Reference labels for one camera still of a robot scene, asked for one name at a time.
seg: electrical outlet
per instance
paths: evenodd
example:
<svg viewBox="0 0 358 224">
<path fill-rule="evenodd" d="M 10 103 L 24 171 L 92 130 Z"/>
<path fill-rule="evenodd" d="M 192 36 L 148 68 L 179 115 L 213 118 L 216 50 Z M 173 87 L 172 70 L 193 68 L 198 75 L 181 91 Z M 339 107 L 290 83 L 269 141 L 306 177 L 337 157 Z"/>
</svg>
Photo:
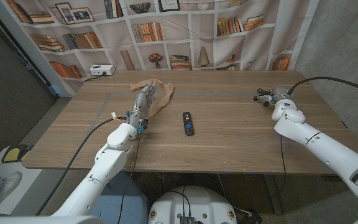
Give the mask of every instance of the electrical outlet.
<svg viewBox="0 0 358 224">
<path fill-rule="evenodd" d="M 103 72 L 106 72 L 106 75 L 112 75 L 116 68 L 114 65 L 92 65 L 90 70 L 92 75 L 103 75 Z"/>
</svg>

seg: remote control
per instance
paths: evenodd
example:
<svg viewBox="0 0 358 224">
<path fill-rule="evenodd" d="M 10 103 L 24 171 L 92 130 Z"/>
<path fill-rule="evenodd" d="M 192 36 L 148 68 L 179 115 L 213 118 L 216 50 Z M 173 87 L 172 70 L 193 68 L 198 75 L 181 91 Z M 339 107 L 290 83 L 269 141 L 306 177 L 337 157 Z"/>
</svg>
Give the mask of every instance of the remote control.
<svg viewBox="0 0 358 224">
<path fill-rule="evenodd" d="M 185 127 L 185 133 L 188 136 L 194 135 L 193 122 L 191 122 L 190 112 L 183 113 L 183 125 Z"/>
</svg>

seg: potted plant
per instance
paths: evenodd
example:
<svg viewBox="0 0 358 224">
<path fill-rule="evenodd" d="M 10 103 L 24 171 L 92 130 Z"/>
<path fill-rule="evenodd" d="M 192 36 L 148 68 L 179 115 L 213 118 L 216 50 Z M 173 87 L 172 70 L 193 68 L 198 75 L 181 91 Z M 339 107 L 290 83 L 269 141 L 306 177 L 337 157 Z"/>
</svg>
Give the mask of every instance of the potted plant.
<svg viewBox="0 0 358 224">
<path fill-rule="evenodd" d="M 149 56 L 149 60 L 150 62 L 155 63 L 155 68 L 161 68 L 161 65 L 159 64 L 159 61 L 162 61 L 164 57 L 157 54 L 157 53 L 153 53 Z"/>
</svg>

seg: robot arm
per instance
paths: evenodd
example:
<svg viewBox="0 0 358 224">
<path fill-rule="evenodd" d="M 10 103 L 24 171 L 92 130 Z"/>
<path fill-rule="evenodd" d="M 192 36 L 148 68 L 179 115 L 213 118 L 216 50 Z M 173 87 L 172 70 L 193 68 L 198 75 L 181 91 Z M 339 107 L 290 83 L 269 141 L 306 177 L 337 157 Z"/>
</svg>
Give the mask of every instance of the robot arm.
<svg viewBox="0 0 358 224">
<path fill-rule="evenodd" d="M 287 95 L 287 92 L 284 88 L 276 87 L 272 91 L 264 91 L 268 95 L 256 98 L 275 106 L 272 119 L 277 123 L 274 130 L 306 147 L 340 176 L 358 198 L 358 153 L 305 123 L 305 116 L 292 101 L 293 96 Z"/>
<path fill-rule="evenodd" d="M 107 138 L 107 143 L 95 156 L 95 164 L 57 210 L 53 217 L 88 215 L 99 198 L 106 184 L 125 166 L 127 153 L 139 133 L 147 127 L 144 119 L 155 99 L 155 85 L 150 82 L 137 95 L 132 111 L 128 114 L 126 123 L 121 124 Z"/>
</svg>

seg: bookshelf backdrop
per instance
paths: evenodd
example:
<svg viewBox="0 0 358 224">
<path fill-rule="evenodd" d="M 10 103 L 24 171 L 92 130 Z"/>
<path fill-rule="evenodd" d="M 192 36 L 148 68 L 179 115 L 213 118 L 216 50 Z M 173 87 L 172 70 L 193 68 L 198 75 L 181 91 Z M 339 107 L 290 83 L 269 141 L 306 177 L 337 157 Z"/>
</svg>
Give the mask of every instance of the bookshelf backdrop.
<svg viewBox="0 0 358 224">
<path fill-rule="evenodd" d="M 179 10 L 164 11 L 159 0 L 0 1 L 71 95 L 94 64 L 117 70 L 293 70 L 318 4 L 179 0 L 173 1 Z M 149 5 L 147 12 L 131 9 L 140 3 Z M 149 61 L 153 53 L 163 56 L 161 68 Z"/>
</svg>

